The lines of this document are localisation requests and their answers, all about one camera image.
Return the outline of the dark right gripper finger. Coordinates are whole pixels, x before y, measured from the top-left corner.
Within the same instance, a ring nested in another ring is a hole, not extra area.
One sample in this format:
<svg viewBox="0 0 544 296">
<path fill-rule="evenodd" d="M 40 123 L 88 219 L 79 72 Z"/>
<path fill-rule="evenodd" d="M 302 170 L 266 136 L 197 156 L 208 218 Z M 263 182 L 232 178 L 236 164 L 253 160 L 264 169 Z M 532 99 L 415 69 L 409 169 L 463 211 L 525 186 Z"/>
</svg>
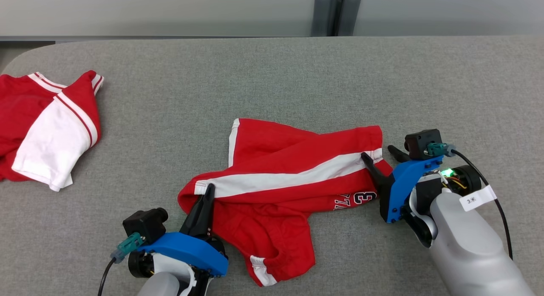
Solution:
<svg viewBox="0 0 544 296">
<path fill-rule="evenodd" d="M 387 150 L 397 162 L 403 163 L 411 160 L 407 153 L 396 148 L 394 145 L 388 145 Z"/>
<path fill-rule="evenodd" d="M 368 170 L 372 182 L 376 189 L 391 189 L 394 183 L 394 176 L 392 170 L 384 174 L 374 163 L 374 159 L 366 152 L 361 153 L 361 159 L 363 160 L 366 169 Z"/>
</svg>

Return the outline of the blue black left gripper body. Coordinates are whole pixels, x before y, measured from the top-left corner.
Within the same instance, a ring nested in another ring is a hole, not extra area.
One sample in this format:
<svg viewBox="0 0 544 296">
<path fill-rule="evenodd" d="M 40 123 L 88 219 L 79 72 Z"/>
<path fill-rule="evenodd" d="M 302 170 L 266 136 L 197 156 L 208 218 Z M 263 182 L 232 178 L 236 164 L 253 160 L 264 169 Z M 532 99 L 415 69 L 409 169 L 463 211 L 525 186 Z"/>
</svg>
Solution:
<svg viewBox="0 0 544 296">
<path fill-rule="evenodd" d="M 149 253 L 155 269 L 136 296 L 207 296 L 212 279 L 225 276 L 229 266 L 212 244 L 179 232 L 136 251 Z"/>
</svg>

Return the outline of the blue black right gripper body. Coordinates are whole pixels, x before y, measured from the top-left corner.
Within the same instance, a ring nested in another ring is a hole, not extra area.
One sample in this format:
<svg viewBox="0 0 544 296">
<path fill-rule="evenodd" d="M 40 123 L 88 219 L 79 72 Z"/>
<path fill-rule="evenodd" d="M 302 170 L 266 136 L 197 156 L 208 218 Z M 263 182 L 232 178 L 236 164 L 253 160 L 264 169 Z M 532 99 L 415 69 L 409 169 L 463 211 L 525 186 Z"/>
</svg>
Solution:
<svg viewBox="0 0 544 296">
<path fill-rule="evenodd" d="M 417 222 L 417 215 L 430 216 L 430 205 L 443 191 L 466 196 L 482 189 L 474 166 L 466 164 L 441 171 L 443 155 L 416 160 L 400 155 L 391 174 L 380 174 L 380 215 L 386 223 Z"/>
</svg>

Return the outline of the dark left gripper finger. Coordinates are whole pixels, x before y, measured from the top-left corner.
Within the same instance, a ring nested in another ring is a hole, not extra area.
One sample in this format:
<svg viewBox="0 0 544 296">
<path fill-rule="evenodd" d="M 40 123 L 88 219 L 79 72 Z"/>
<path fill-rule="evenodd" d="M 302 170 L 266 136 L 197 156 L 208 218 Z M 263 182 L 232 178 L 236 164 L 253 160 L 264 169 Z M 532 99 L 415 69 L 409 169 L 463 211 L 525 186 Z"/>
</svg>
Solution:
<svg viewBox="0 0 544 296">
<path fill-rule="evenodd" d="M 190 213 L 181 226 L 181 233 L 194 238 L 207 238 L 207 228 L 205 224 L 205 193 L 204 195 L 201 195 L 193 205 Z"/>
<path fill-rule="evenodd" d="M 207 228 L 207 238 L 212 238 L 213 214 L 215 202 L 215 185 L 208 184 L 205 193 L 205 224 Z"/>
</svg>

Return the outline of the red shorts white side stripe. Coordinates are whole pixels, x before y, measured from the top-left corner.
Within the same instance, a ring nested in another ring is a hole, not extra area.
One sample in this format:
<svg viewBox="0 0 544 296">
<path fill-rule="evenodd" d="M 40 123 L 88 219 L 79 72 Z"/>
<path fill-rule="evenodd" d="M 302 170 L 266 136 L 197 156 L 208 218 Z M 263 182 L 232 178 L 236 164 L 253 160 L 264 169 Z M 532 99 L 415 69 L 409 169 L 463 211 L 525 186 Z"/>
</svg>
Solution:
<svg viewBox="0 0 544 296">
<path fill-rule="evenodd" d="M 315 265 L 311 214 L 359 207 L 377 198 L 361 155 L 384 175 L 379 126 L 317 134 L 240 118 L 229 136 L 229 166 L 195 176 L 178 194 L 186 213 L 215 186 L 212 232 L 243 255 L 261 287 L 301 276 Z"/>
</svg>

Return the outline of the red white basketball jersey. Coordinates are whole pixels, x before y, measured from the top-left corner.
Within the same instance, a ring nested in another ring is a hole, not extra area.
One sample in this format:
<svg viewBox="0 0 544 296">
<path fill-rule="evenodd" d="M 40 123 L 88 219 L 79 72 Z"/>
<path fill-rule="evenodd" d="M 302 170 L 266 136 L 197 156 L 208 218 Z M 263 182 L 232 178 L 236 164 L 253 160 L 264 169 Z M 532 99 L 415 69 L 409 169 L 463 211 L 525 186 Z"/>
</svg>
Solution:
<svg viewBox="0 0 544 296">
<path fill-rule="evenodd" d="M 39 72 L 0 75 L 0 181 L 70 186 L 79 158 L 102 136 L 96 95 L 104 82 L 95 71 L 71 85 Z"/>
</svg>

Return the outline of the grey cylindrical post foot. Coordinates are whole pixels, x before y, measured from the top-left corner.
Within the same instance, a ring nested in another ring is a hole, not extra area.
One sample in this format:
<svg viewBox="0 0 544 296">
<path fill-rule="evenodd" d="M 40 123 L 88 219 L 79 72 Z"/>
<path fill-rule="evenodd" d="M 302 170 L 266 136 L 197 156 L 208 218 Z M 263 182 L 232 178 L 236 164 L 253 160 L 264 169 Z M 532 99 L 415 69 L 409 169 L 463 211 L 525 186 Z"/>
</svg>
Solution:
<svg viewBox="0 0 544 296">
<path fill-rule="evenodd" d="M 329 16 L 332 0 L 314 0 L 311 37 L 329 35 Z"/>
<path fill-rule="evenodd" d="M 342 0 L 342 8 L 338 22 L 338 36 L 352 36 L 359 13 L 361 0 Z"/>
</svg>

